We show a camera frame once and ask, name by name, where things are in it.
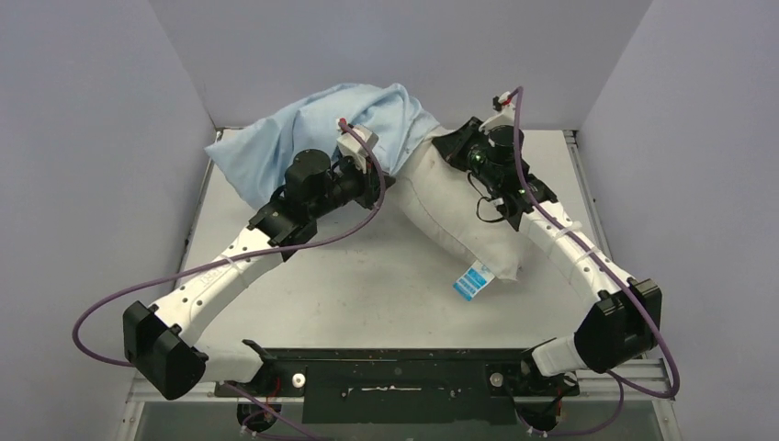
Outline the light blue pillowcase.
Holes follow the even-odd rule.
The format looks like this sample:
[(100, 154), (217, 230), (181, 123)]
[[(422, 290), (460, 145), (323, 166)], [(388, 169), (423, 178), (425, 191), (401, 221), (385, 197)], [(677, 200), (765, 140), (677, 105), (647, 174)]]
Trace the light blue pillowcase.
[(295, 101), (217, 141), (205, 152), (238, 196), (261, 208), (284, 182), (297, 153), (320, 150), (334, 156), (345, 119), (378, 135), (374, 154), (384, 172), (396, 175), (439, 121), (400, 84), (379, 87), (339, 84)]

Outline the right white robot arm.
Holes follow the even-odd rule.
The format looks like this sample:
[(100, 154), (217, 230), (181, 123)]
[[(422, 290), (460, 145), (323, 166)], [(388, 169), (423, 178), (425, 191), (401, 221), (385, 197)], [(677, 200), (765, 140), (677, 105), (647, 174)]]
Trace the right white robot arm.
[(636, 281), (580, 232), (552, 189), (515, 156), (525, 140), (521, 131), (480, 125), (472, 118), (432, 144), (449, 165), (485, 187), (501, 220), (544, 252), (589, 308), (572, 335), (532, 350), (519, 369), (522, 385), (541, 393), (558, 374), (580, 368), (604, 373), (656, 347), (660, 288), (650, 279)]

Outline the white pillow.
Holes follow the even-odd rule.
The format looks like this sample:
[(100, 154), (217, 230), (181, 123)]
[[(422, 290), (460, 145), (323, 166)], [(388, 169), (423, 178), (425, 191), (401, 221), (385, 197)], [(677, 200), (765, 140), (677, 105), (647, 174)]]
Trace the white pillow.
[(467, 175), (445, 162), (432, 144), (448, 134), (438, 126), (426, 134), (395, 175), (390, 198), (407, 219), (439, 248), (464, 264), (480, 262), (498, 279), (516, 281), (529, 241), (494, 219)]

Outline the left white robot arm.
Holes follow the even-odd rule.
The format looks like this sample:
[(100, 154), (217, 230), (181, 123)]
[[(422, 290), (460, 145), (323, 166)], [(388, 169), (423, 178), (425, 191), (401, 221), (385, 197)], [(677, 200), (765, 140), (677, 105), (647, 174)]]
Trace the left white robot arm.
[(253, 395), (274, 385), (273, 360), (243, 339), (223, 353), (200, 337), (211, 322), (265, 273), (286, 262), (317, 233), (324, 215), (355, 202), (373, 210), (394, 177), (366, 157), (336, 162), (319, 150), (297, 154), (284, 183), (201, 276), (149, 306), (136, 301), (123, 313), (128, 361), (167, 399), (176, 400), (208, 381), (239, 382)]

